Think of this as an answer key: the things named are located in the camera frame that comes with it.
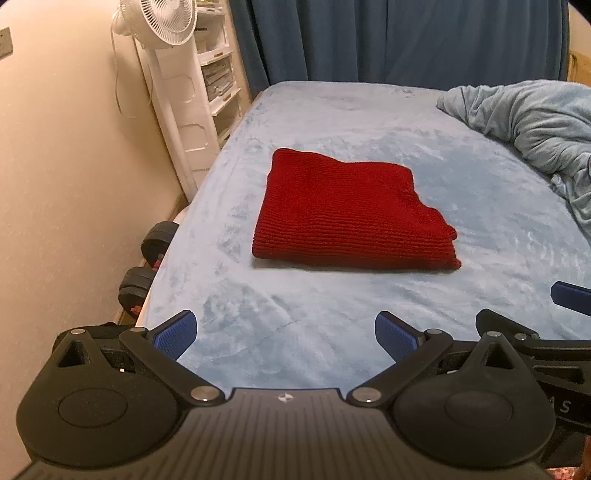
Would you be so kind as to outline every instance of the folded red garment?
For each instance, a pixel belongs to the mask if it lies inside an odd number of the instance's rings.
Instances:
[[[252,254],[308,265],[381,270],[460,268],[457,237],[421,203],[402,165],[273,153]]]

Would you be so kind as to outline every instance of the bed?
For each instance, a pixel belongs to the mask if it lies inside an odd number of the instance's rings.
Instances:
[[[555,306],[557,281],[591,284],[591,248],[548,178],[510,146],[436,108],[437,90],[283,82],[264,91],[190,205],[142,311],[154,328],[198,319],[179,361],[223,389],[352,387],[392,364],[374,335],[389,310],[419,330],[476,339],[490,308],[543,338],[591,338]],[[458,232],[451,273],[312,268],[251,253],[271,155],[280,147],[409,167],[427,206]]]

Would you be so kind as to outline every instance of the blue curtain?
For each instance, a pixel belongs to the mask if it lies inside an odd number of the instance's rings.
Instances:
[[[446,90],[565,79],[566,0],[230,0],[253,95],[284,80]]]

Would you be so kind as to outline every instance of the white logo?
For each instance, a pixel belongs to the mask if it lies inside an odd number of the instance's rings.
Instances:
[[[287,402],[293,400],[294,399],[294,396],[292,394],[290,394],[290,393],[282,393],[281,395],[279,395],[277,397],[277,399],[279,401],[282,401],[283,403],[287,403]]]

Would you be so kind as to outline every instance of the wall outlet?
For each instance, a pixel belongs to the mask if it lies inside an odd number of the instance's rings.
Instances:
[[[0,59],[13,52],[10,28],[0,30]]]

